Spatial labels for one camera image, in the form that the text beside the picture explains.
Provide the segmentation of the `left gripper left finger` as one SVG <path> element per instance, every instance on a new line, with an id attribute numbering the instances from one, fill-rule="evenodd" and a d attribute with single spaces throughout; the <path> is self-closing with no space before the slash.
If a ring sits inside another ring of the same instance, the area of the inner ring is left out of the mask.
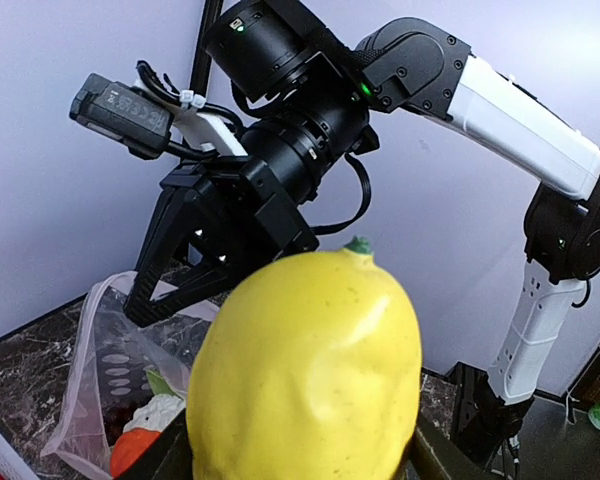
<path id="1" fill-rule="evenodd" d="M 141 457 L 115 479 L 192 479 L 192 460 L 184 409 Z"/>

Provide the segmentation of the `yellow bell pepper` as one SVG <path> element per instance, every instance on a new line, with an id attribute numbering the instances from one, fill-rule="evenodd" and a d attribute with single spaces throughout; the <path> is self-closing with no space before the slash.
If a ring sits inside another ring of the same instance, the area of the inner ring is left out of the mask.
<path id="1" fill-rule="evenodd" d="M 221 306 L 189 382 L 197 479 L 400 479 L 422 347 L 401 284 L 356 237 L 278 260 Z"/>

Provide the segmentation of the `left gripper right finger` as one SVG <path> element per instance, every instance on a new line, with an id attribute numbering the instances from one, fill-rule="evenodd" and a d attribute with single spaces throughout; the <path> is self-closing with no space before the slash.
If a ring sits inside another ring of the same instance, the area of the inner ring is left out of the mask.
<path id="1" fill-rule="evenodd" d="M 426 417 L 419 414 L 406 447 L 406 460 L 424 480 L 479 480 L 485 472 L 472 463 Z"/>

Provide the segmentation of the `dark red grape bunch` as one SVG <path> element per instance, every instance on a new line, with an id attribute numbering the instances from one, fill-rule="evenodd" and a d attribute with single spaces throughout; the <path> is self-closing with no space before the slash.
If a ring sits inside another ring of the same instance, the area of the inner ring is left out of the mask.
<path id="1" fill-rule="evenodd" d="M 137 403 L 114 406 L 107 410 L 103 417 L 105 435 L 109 446 L 113 446 L 123 434 L 124 426 L 133 418 Z"/>

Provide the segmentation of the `clear zip top bag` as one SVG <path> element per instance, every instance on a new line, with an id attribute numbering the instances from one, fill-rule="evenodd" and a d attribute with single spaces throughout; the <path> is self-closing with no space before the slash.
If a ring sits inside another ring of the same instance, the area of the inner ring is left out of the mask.
<path id="1" fill-rule="evenodd" d="M 41 454 L 60 457 L 89 479 L 111 479 L 103 417 L 114 406 L 145 406 L 153 394 L 146 377 L 158 372 L 186 400 L 190 371 L 219 308 L 203 300 L 148 327 L 123 307 L 135 272 L 94 285 L 79 318 L 74 355 L 59 421 Z"/>

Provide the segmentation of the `orange bell pepper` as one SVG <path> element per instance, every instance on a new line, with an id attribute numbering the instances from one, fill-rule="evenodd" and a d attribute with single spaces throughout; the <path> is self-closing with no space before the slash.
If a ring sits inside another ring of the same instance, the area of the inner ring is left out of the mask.
<path id="1" fill-rule="evenodd" d="M 126 472 L 159 436 L 159 431 L 145 428 L 134 428 L 123 433 L 111 453 L 110 474 L 116 478 Z"/>

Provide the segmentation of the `white green cauliflower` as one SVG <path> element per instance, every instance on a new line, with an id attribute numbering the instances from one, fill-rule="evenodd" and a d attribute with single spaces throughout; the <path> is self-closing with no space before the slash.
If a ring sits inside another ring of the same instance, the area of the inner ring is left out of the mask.
<path id="1" fill-rule="evenodd" d="M 145 406 L 135 410 L 131 420 L 123 427 L 124 433 L 135 429 L 162 433 L 185 409 L 184 398 L 158 372 L 148 370 L 146 377 L 153 396 Z"/>

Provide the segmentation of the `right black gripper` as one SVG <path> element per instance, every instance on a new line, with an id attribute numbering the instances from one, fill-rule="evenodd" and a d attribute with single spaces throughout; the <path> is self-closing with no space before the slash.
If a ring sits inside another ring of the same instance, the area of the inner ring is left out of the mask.
<path id="1" fill-rule="evenodd" d="M 313 251 L 316 234 L 285 184 L 252 155 L 184 164 L 160 183 L 125 315 L 139 327 L 165 320 L 234 288 L 280 256 Z M 169 262 L 192 247 L 201 262 L 183 283 L 155 300 Z"/>

